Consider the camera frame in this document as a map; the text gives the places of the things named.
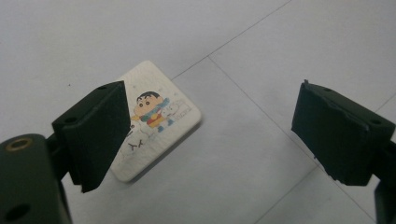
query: tile grout line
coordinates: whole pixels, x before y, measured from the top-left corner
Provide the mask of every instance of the tile grout line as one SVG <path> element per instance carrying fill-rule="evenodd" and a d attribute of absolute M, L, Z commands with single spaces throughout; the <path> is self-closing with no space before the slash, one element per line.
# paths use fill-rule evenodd
<path fill-rule="evenodd" d="M 297 144 L 278 124 L 277 124 L 277 122 L 273 119 L 273 118 L 271 118 L 271 116 L 269 116 L 265 111 L 264 111 L 264 109 L 262 109 L 262 107 L 261 106 L 259 106 L 217 63 L 215 63 L 215 61 L 213 61 L 212 60 L 212 58 L 210 57 L 210 56 L 208 56 L 207 57 L 228 79 L 230 79 L 231 80 L 231 82 L 242 92 L 242 93 L 244 93 L 245 95 L 246 95 L 246 97 L 255 105 L 255 106 L 257 106 L 259 109 L 260 109 L 260 111 L 269 119 L 269 120 L 271 120 L 275 125 L 276 125 L 276 127 L 280 130 L 280 131 L 282 131 L 282 133 L 283 134 L 285 134 L 288 138 L 289 138 L 289 140 L 292 142 L 292 143 L 294 143 L 294 145 L 296 145 L 304 154 L 305 154 L 305 156 L 307 156 L 316 166 L 318 166 L 318 164 L 316 163 L 316 161 L 315 161 L 315 159 L 313 159 L 310 155 L 308 155 L 301 147 L 300 147 L 300 145 L 299 144 Z"/>
<path fill-rule="evenodd" d="M 394 97 L 396 97 L 396 93 L 394 93 L 392 96 L 390 96 L 390 98 L 389 98 L 384 104 L 382 104 L 382 105 L 375 111 L 375 113 L 377 113 L 380 109 L 382 109 L 382 107 L 384 107 L 387 103 L 389 103 L 389 101 L 391 101 Z"/>
<path fill-rule="evenodd" d="M 334 185 L 337 186 L 337 188 L 339 188 L 341 191 L 343 191 L 343 192 L 345 193 L 345 195 L 346 195 L 354 204 L 356 204 L 356 205 L 359 207 L 359 209 L 360 209 L 364 214 L 367 215 L 367 217 L 369 217 L 373 222 L 375 222 L 375 218 L 372 217 L 372 216 L 370 216 L 370 214 L 369 214 L 365 209 L 363 209 L 363 208 L 352 198 L 352 196 L 350 196 L 345 190 L 343 190 L 343 188 L 341 188 L 341 186 L 337 185 L 337 183 L 335 183 L 335 180 L 333 180 L 333 179 L 326 173 L 326 171 L 323 170 L 323 168 L 322 168 L 321 166 L 318 166 L 318 168 L 319 168 L 319 170 L 320 170 L 321 172 L 323 172 L 325 175 L 327 175 L 327 177 L 334 183 Z"/>
<path fill-rule="evenodd" d="M 259 24 L 260 22 L 262 22 L 263 20 L 267 19 L 269 16 L 271 16 L 272 14 L 278 12 L 282 7 L 284 7 L 285 5 L 287 5 L 288 3 L 290 3 L 292 0 L 289 0 L 288 2 L 286 2 L 285 4 L 283 4 L 282 6 L 278 7 L 277 9 L 275 9 L 274 11 L 270 12 L 268 15 L 264 16 L 263 18 L 261 18 L 260 20 L 254 22 L 252 25 L 250 25 L 247 29 L 245 29 L 244 31 L 242 31 L 241 33 L 239 33 L 238 35 L 234 36 L 233 38 L 231 38 L 230 40 L 228 40 L 227 42 L 225 42 L 224 44 L 222 44 L 220 47 L 216 48 L 215 50 L 213 50 L 212 52 L 210 52 L 209 54 L 207 54 L 203 59 L 209 57 L 210 55 L 212 55 L 214 52 L 218 51 L 219 49 L 223 48 L 224 46 L 226 46 L 227 44 L 229 44 L 230 42 L 232 42 L 233 40 L 235 40 L 237 37 L 239 37 L 240 35 L 244 34 L 245 32 L 247 32 L 248 30 L 250 30 L 252 27 L 256 26 L 257 24 Z M 190 67 L 188 67 L 186 70 L 182 71 L 181 73 L 179 73 L 177 76 L 175 76 L 174 78 L 177 78 L 179 76 L 181 76 L 183 73 L 189 71 L 192 67 L 194 67 L 196 64 L 200 63 L 203 59 L 199 60 L 197 63 L 194 63 L 193 65 L 191 65 Z"/>
<path fill-rule="evenodd" d="M 283 201 L 297 186 L 299 186 L 303 181 L 305 181 L 315 170 L 317 170 L 318 167 L 314 167 L 308 174 L 306 174 L 299 182 L 297 182 L 286 194 L 284 194 L 276 203 L 274 203 L 257 221 L 254 222 L 254 224 L 259 223 L 260 220 L 262 220 L 266 215 L 268 215 L 280 202 Z"/>
<path fill-rule="evenodd" d="M 210 57 L 210 56 L 208 56 L 207 57 L 228 79 L 230 79 L 231 80 L 231 82 L 234 84 L 234 85 L 236 85 L 237 86 L 237 88 L 242 92 L 242 93 L 244 93 L 245 95 L 246 95 L 246 97 L 255 105 L 255 106 L 257 106 L 259 109 L 260 109 L 260 111 L 262 112 L 262 113 L 264 113 L 275 125 L 276 125 L 276 127 L 278 127 L 281 131 L 282 131 L 282 133 L 284 133 L 311 161 L 313 161 L 313 163 L 316 165 L 315 166 L 315 168 L 314 169 L 316 169 L 317 167 L 322 171 L 322 172 L 324 172 L 325 174 L 327 174 L 324 170 L 322 170 L 322 168 L 316 163 L 316 161 L 314 160 L 314 159 L 312 159 L 311 158 L 311 156 L 309 156 L 301 147 L 300 147 L 300 145 L 299 144 L 297 144 L 253 99 L 251 99 L 250 98 L 250 96 L 244 91 L 244 90 L 242 90 L 242 88 L 214 61 L 214 60 L 212 60 L 212 58 Z M 347 195 L 347 197 L 354 203 L 354 204 L 356 204 L 358 207 L 359 207 L 359 209 L 363 212 L 363 213 L 365 213 L 366 215 L 367 215 L 367 217 L 369 217 L 372 221 L 374 221 L 375 222 L 375 219 L 374 218 L 372 218 L 368 213 L 367 213 L 367 211 L 366 210 L 364 210 L 347 192 L 345 192 L 340 186 L 338 186 L 337 184 L 335 184 L 341 191 L 343 191 L 344 193 L 345 193 L 345 195 Z"/>

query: cartoon card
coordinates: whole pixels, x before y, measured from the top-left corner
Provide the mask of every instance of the cartoon card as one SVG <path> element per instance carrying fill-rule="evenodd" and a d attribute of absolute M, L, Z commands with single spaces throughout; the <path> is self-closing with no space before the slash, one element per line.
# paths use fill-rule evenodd
<path fill-rule="evenodd" d="M 131 130 L 110 169 L 130 181 L 201 120 L 200 110 L 152 62 L 119 78 L 125 83 Z"/>

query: cartoon character head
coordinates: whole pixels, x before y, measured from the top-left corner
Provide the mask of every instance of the cartoon character head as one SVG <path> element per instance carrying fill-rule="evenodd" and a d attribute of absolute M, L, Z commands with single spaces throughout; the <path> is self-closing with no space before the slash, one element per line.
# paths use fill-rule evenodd
<path fill-rule="evenodd" d="M 178 111 L 178 105 L 170 104 L 169 106 L 163 108 L 163 110 L 161 111 L 161 115 L 164 118 L 169 118 L 170 116 L 176 114 L 177 111 Z"/>
<path fill-rule="evenodd" d="M 143 116 L 153 110 L 156 105 L 163 102 L 163 98 L 154 91 L 147 91 L 141 94 L 136 99 L 136 106 L 134 107 L 134 113 L 137 116 Z"/>

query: floor tile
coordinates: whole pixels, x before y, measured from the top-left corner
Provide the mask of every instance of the floor tile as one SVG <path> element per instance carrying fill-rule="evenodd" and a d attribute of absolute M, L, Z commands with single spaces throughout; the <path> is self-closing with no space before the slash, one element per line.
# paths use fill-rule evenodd
<path fill-rule="evenodd" d="M 375 222 L 317 168 L 257 223 Z"/>
<path fill-rule="evenodd" d="M 305 79 L 371 110 L 396 92 L 395 12 L 394 1 L 291 1 L 210 57 L 289 132 Z"/>
<path fill-rule="evenodd" d="M 254 223 L 316 167 L 210 60 L 174 82 L 201 127 L 134 184 L 66 184 L 76 223 Z"/>
<path fill-rule="evenodd" d="M 340 182 L 336 184 L 347 194 L 349 197 L 359 205 L 359 207 L 366 212 L 373 220 L 376 220 L 375 214 L 375 196 L 374 191 L 378 185 L 378 178 L 373 175 L 367 186 L 346 186 Z"/>
<path fill-rule="evenodd" d="M 49 135 L 67 108 L 145 60 L 175 77 L 286 2 L 4 1 L 0 137 Z"/>

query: white card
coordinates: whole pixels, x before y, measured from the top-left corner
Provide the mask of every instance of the white card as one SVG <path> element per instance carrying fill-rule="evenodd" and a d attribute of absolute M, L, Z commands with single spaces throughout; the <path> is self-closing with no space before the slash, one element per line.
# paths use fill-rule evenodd
<path fill-rule="evenodd" d="M 150 61 L 118 79 L 125 83 L 131 131 L 110 169 L 130 181 L 201 120 L 200 110 Z"/>

